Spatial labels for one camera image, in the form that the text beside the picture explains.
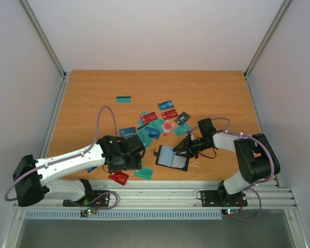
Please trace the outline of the red VIP card upper left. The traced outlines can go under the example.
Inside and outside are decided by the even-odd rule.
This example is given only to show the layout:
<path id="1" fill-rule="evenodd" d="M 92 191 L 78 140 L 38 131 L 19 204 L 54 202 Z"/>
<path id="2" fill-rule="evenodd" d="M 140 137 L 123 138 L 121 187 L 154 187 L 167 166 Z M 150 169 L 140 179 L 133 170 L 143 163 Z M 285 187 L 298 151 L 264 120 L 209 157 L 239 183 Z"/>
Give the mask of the red VIP card upper left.
<path id="1" fill-rule="evenodd" d="M 150 113 L 147 113 L 147 114 L 140 116 L 140 119 L 141 119 L 143 124 L 146 124 L 146 123 L 157 120 L 158 117 L 157 117 L 155 112 L 150 112 Z"/>

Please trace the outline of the black VIP card right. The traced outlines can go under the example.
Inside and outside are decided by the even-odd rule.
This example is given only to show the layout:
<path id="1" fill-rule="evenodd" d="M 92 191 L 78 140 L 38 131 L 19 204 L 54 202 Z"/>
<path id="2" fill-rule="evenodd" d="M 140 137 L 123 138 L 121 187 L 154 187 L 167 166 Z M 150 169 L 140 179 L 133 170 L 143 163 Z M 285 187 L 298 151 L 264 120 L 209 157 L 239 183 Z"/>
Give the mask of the black VIP card right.
<path id="1" fill-rule="evenodd" d="M 178 117 L 174 119 L 174 122 L 176 122 L 178 125 L 182 126 L 184 125 L 191 116 L 187 114 L 186 112 L 182 112 Z"/>

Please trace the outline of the teal card long centre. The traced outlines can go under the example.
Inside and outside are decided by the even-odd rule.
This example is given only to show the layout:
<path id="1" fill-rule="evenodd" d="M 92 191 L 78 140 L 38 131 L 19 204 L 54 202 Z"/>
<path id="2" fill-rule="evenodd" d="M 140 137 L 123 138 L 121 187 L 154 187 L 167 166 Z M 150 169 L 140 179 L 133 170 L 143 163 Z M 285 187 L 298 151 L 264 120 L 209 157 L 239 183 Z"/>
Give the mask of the teal card long centre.
<path id="1" fill-rule="evenodd" d="M 138 130 L 137 135 L 139 136 L 145 148 L 148 148 L 151 145 L 153 139 L 148 136 L 148 131 L 146 131 L 145 128 Z"/>

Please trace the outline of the black leather card holder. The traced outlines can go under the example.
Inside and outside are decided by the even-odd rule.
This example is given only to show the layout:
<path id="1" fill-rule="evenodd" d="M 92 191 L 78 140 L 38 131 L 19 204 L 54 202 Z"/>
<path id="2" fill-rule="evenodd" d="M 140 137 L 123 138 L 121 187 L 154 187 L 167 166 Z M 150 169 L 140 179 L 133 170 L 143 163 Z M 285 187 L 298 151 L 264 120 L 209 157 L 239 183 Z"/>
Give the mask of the black leather card holder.
<path id="1" fill-rule="evenodd" d="M 177 152 L 173 147 L 160 145 L 158 150 L 154 150 L 153 155 L 156 157 L 155 165 L 188 171 L 190 156 L 186 151 Z"/>

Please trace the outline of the teal card magnetic stripe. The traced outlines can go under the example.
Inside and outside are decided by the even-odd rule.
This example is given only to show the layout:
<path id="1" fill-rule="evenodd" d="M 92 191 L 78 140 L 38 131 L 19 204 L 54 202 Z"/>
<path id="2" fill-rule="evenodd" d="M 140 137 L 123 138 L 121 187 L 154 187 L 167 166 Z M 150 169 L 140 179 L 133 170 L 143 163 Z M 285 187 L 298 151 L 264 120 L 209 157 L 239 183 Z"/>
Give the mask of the teal card magnetic stripe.
<path id="1" fill-rule="evenodd" d="M 131 103 L 131 96 L 117 96 L 116 103 Z"/>

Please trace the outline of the blue card centre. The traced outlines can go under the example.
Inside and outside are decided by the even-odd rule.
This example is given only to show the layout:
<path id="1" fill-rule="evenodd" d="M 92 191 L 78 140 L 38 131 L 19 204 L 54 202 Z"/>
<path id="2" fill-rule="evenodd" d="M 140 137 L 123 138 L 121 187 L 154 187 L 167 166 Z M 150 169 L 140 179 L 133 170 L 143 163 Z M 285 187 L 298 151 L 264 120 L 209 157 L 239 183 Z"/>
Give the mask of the blue card centre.
<path id="1" fill-rule="evenodd" d="M 148 136 L 150 138 L 155 138 L 155 139 L 159 139 L 160 134 L 161 134 L 160 130 L 150 128 L 150 127 L 145 127 L 145 131 L 148 133 Z"/>

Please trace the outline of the teal VIP card bottom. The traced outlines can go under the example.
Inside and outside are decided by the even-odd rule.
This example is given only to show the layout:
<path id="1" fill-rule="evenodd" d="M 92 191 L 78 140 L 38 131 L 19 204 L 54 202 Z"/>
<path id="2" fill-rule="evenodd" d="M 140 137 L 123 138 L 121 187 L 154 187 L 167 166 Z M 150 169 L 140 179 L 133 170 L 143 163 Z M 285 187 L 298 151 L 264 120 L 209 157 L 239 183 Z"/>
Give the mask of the teal VIP card bottom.
<path id="1" fill-rule="evenodd" d="M 143 167 L 134 172 L 134 176 L 145 180 L 151 180 L 153 175 L 153 169 Z"/>

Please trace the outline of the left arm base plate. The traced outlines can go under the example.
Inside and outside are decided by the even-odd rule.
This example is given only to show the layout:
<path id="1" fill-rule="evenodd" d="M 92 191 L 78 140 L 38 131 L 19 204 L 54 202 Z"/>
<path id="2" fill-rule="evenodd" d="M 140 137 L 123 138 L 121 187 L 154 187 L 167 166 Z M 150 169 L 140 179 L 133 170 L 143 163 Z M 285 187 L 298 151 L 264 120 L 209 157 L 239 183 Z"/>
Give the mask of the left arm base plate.
<path id="1" fill-rule="evenodd" d="M 85 195 L 77 201 L 64 199 L 64 207 L 108 207 L 110 201 L 110 193 L 107 190 L 94 191 L 92 194 Z"/>

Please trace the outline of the circuit board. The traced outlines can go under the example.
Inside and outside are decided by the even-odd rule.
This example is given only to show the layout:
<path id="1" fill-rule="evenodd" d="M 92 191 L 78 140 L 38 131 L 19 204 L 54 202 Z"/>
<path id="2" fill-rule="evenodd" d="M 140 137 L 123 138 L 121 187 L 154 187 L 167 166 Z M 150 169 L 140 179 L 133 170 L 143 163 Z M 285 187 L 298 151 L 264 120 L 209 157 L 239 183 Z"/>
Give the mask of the circuit board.
<path id="1" fill-rule="evenodd" d="M 222 214 L 223 215 L 235 215 L 240 213 L 241 210 L 240 209 L 222 209 Z"/>
<path id="2" fill-rule="evenodd" d="M 81 210 L 80 211 L 80 217 L 81 218 L 88 218 L 90 216 L 93 216 L 97 213 L 96 209 L 87 209 L 87 210 Z"/>

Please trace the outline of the left circuit board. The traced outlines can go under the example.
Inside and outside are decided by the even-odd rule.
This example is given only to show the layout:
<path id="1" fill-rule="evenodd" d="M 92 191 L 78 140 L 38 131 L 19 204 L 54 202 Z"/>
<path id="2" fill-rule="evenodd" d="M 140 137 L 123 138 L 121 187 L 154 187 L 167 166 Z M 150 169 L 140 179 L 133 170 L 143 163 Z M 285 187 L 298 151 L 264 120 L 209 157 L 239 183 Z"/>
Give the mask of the left circuit board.
<path id="1" fill-rule="evenodd" d="M 96 209 L 87 209 L 87 210 L 81 210 L 80 211 L 80 217 L 81 218 L 88 218 L 90 216 L 93 216 L 97 213 Z"/>

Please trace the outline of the red vip card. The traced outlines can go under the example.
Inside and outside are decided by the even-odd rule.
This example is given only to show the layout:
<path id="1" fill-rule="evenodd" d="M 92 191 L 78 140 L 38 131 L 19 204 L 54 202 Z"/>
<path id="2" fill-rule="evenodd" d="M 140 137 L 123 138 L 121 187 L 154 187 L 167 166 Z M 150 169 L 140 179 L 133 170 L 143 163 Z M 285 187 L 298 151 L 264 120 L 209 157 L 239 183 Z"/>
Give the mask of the red vip card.
<path id="1" fill-rule="evenodd" d="M 109 174 L 108 178 L 112 181 L 117 182 L 120 185 L 126 185 L 128 179 L 129 179 L 129 175 L 124 173 L 121 170 L 116 170 L 112 173 Z"/>
<path id="2" fill-rule="evenodd" d="M 177 111 L 173 108 L 161 113 L 161 116 L 164 120 L 170 120 L 178 117 Z"/>
<path id="3" fill-rule="evenodd" d="M 140 116 L 140 119 L 141 119 L 143 124 L 146 124 L 146 123 L 157 120 L 158 117 L 157 117 L 155 112 L 150 112 L 150 113 L 147 113 L 147 114 Z"/>

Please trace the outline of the red VIP card upper right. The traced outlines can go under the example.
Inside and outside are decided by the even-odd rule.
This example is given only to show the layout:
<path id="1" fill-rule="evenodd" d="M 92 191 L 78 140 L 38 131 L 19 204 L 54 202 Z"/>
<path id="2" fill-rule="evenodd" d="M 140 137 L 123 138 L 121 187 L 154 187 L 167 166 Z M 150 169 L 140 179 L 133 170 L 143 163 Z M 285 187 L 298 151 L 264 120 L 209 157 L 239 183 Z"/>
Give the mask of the red VIP card upper right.
<path id="1" fill-rule="evenodd" d="M 164 120 L 170 120 L 178 117 L 177 111 L 173 108 L 161 113 L 161 116 Z"/>

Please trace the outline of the aluminium rail frame front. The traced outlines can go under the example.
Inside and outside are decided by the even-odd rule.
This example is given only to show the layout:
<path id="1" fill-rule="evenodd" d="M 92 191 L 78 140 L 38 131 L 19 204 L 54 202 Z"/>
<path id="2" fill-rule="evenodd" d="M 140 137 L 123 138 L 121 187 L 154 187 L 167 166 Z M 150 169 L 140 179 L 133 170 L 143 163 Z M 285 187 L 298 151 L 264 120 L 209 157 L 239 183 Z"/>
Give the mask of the aluminium rail frame front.
<path id="1" fill-rule="evenodd" d="M 94 190 L 114 191 L 119 195 L 118 209 L 201 209 L 201 190 L 215 190 L 217 181 L 128 180 L 120 185 L 112 180 L 91 180 Z M 297 209 L 289 188 L 279 188 L 275 181 L 253 189 L 259 194 L 263 209 Z"/>

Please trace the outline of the red VIP card bottom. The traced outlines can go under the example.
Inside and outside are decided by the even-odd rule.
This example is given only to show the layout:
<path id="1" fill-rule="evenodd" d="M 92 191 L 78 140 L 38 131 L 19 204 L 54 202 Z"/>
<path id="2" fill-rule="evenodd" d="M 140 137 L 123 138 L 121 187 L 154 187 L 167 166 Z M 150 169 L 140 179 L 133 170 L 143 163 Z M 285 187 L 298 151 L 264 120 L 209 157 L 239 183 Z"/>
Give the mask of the red VIP card bottom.
<path id="1" fill-rule="evenodd" d="M 109 174 L 108 178 L 112 181 L 117 182 L 120 185 L 126 185 L 128 179 L 129 179 L 129 175 L 124 173 L 121 170 L 116 170 L 112 173 Z"/>

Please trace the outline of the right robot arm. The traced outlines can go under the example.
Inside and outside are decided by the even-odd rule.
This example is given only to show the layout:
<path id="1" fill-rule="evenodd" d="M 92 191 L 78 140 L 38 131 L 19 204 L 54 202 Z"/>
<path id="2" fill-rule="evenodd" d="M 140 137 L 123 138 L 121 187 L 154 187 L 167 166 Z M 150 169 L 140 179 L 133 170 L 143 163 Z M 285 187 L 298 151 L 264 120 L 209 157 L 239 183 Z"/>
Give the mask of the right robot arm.
<path id="1" fill-rule="evenodd" d="M 219 183 L 217 198 L 222 205 L 229 205 L 236 196 L 274 178 L 281 171 L 280 163 L 263 133 L 247 135 L 218 131 L 210 118 L 200 120 L 201 137 L 192 139 L 188 134 L 174 149 L 177 156 L 198 158 L 206 149 L 225 149 L 236 154 L 239 170 L 230 178 Z"/>

